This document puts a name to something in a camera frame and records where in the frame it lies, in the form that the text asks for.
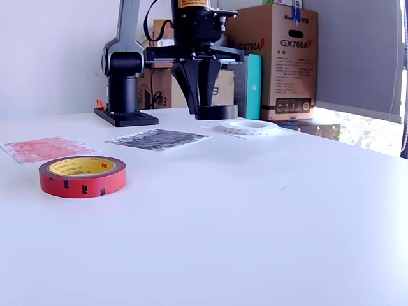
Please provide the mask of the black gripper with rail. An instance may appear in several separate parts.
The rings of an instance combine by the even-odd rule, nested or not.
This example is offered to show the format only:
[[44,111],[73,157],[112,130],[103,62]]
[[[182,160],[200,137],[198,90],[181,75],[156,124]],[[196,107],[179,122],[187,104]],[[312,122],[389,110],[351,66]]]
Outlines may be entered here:
[[148,18],[145,17],[143,30],[150,42],[159,41],[163,37],[167,24],[173,29],[174,44],[147,47],[144,61],[148,66],[156,62],[174,62],[173,76],[182,90],[191,115],[198,113],[200,106],[212,105],[215,82],[222,63],[244,60],[242,50],[216,44],[226,30],[226,19],[237,15],[235,10],[177,9],[172,20],[164,21],[156,39],[150,37]]

